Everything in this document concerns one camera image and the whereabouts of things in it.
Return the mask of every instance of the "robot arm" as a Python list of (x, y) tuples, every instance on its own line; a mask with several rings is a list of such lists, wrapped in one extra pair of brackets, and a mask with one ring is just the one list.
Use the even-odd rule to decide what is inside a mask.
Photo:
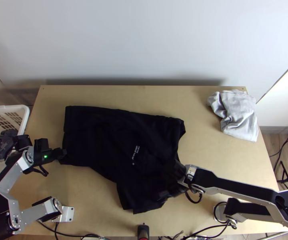
[(18, 200), (9, 191), (22, 173), (39, 172), (46, 176), (48, 172), (43, 164), (59, 159), (65, 155), (61, 149), (49, 149), (47, 139), (35, 140), (34, 147), (28, 135), (17, 136), (16, 152), (10, 154), (0, 173), (0, 240), (21, 233), (24, 228), (34, 222), (55, 219), (63, 214), (61, 203), (48, 197), (32, 204), (31, 208), (20, 210)]
[[(213, 172), (186, 165), (186, 175), (178, 181), (194, 193), (225, 194), (229, 198), (225, 207), (220, 208), (220, 219), (243, 222), (246, 219), (278, 222), (288, 227), (288, 190), (275, 191), (218, 178)], [(250, 203), (241, 203), (236, 198)]]

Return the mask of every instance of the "black clothing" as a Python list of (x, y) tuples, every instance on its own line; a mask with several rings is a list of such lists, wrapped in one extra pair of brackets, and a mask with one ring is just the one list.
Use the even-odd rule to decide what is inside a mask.
[(117, 184), (124, 209), (146, 212), (163, 206), (185, 175), (177, 155), (184, 133), (178, 118), (68, 106), (63, 138), (67, 156), (60, 163), (91, 167)]

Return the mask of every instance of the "white towel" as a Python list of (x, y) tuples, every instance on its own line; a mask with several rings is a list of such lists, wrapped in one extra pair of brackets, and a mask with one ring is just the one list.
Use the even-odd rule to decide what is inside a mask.
[(239, 90), (215, 92), (207, 100), (221, 120), (221, 131), (236, 138), (256, 142), (258, 136), (255, 98)]

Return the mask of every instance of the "wooden floor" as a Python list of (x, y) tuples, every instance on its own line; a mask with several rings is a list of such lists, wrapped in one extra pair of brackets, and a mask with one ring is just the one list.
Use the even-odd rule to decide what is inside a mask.
[[(277, 134), (271, 134), (271, 135), (263, 135), (265, 145), (268, 151), (269, 155), (275, 154), (276, 152), (279, 151), (280, 147), (288, 137), (287, 135), (277, 135)], [(271, 157), (271, 163), (274, 165), (275, 161), (277, 159), (277, 156)], [(280, 158), (287, 171), (288, 171), (288, 143), (284, 146), (281, 158)], [(282, 167), (278, 165), (277, 170), (276, 170), (276, 177), (277, 179), (280, 179), (282, 177)], [(279, 185), (280, 190), (286, 189), (285, 186)], [(257, 240), (266, 237), (265, 234), (244, 234), (244, 235), (223, 235), (222, 239), (227, 239), (227, 240)], [(68, 237), (58, 237), (60, 240), (67, 240), (67, 239), (72, 239)], [(31, 236), (31, 235), (18, 235), (18, 236), (13, 236), (10, 238), (10, 240), (54, 240), (54, 236)], [(115, 237), (112, 238), (112, 240), (135, 240), (136, 238), (120, 238), (120, 237)], [(288, 240), (288, 234), (276, 238), (278, 240)]]

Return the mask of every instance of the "metal bracket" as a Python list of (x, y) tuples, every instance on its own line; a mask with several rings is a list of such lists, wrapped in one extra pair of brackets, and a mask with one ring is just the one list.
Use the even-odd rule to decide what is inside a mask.
[(74, 216), (74, 207), (62, 206), (63, 214), (53, 219), (52, 222), (71, 222)]

